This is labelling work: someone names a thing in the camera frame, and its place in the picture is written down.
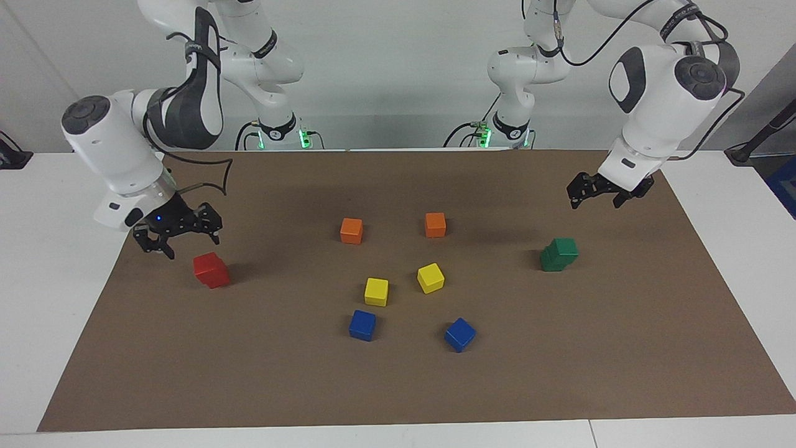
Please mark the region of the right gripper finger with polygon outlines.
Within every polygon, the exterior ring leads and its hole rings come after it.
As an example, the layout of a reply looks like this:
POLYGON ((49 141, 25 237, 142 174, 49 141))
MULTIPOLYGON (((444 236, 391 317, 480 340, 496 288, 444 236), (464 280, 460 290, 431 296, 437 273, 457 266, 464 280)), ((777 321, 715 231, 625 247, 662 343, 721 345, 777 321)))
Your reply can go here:
POLYGON ((165 255, 170 260, 174 260, 175 253, 173 248, 168 244, 168 236, 157 235, 157 238, 150 237, 150 228, 134 228, 132 235, 134 241, 139 244, 142 251, 145 253, 158 252, 165 255))
POLYGON ((221 215, 209 203, 202 203, 197 208, 197 233, 210 237, 214 245, 221 244, 219 232, 223 227, 221 215))

